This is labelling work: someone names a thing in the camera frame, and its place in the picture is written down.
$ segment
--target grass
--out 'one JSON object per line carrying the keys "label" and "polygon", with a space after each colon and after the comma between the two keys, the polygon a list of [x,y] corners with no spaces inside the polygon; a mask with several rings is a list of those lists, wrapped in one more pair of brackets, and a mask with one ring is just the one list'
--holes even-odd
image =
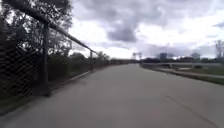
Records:
{"label": "grass", "polygon": [[207,82],[210,82],[210,83],[224,85],[224,79],[222,79],[222,78],[200,77],[200,76],[191,76],[191,75],[183,75],[183,74],[175,74],[175,75],[183,76],[183,77],[187,77],[187,78],[192,78],[192,79],[196,79],[196,80],[201,80],[201,81],[207,81]]}
{"label": "grass", "polygon": [[224,67],[213,67],[208,69],[189,69],[181,71],[224,76]]}

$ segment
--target foliage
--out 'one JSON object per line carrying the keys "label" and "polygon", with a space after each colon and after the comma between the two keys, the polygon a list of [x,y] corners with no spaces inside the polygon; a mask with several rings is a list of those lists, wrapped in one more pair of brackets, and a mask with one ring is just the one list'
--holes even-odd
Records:
{"label": "foliage", "polygon": [[221,40],[216,41],[215,48],[216,48],[216,57],[218,59],[223,59],[224,58],[224,41],[221,41]]}
{"label": "foliage", "polygon": [[191,54],[191,57],[194,58],[195,60],[200,59],[201,55],[197,52],[194,52]]}

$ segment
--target metal railing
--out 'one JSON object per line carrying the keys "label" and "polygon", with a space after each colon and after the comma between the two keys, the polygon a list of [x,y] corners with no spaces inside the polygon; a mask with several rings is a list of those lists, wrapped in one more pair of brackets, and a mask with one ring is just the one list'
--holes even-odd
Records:
{"label": "metal railing", "polygon": [[[20,35],[20,31],[11,30],[19,26],[10,28],[6,25],[6,32],[1,31],[0,115],[14,110],[35,96],[50,95],[53,86],[51,83],[55,81],[63,81],[83,72],[93,71],[94,68],[114,63],[106,60],[104,56],[51,23],[32,8],[20,4],[18,0],[3,0],[3,2],[26,14],[29,19],[37,21],[35,25],[39,27],[39,31],[28,33],[31,36],[27,36],[29,37],[27,39],[26,36]],[[4,36],[7,33],[12,33],[14,37],[8,40],[7,36]],[[52,33],[60,35],[66,41],[55,43],[54,37],[50,37]],[[68,57],[71,42],[88,49],[89,58],[79,54]]]}

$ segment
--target gray cloud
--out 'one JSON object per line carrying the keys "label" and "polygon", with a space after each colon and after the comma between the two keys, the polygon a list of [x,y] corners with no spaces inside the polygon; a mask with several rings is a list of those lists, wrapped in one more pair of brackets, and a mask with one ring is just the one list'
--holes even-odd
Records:
{"label": "gray cloud", "polygon": [[137,41],[135,29],[140,23],[166,27],[170,20],[212,14],[223,5],[215,3],[215,0],[77,0],[76,2],[81,3],[89,11],[91,18],[107,26],[109,39],[124,42]]}
{"label": "gray cloud", "polygon": [[108,32],[108,37],[115,41],[135,42],[137,40],[135,33],[130,28],[118,28],[116,31]]}
{"label": "gray cloud", "polygon": [[[76,9],[76,3],[82,7]],[[185,17],[212,15],[217,10],[223,9],[223,5],[223,0],[76,0],[74,15],[78,19],[98,21],[103,26],[108,39],[111,40],[110,43],[99,43],[104,48],[136,47],[145,56],[155,56],[160,52],[186,56],[194,51],[212,55],[214,54],[214,50],[211,50],[212,46],[204,45],[190,50],[189,45],[184,46],[181,43],[177,45],[175,42],[173,42],[175,46],[172,47],[144,44],[135,33],[141,23],[158,25],[164,29],[177,27]],[[224,27],[224,22],[217,24],[216,27]],[[179,34],[184,32],[184,29],[179,30]],[[208,38],[215,38],[215,36],[209,35]]]}

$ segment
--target asphalt road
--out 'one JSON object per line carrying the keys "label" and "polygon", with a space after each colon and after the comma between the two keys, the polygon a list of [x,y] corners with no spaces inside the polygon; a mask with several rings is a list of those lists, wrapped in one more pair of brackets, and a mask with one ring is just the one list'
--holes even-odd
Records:
{"label": "asphalt road", "polygon": [[223,128],[224,87],[140,68],[97,71],[4,128]]}

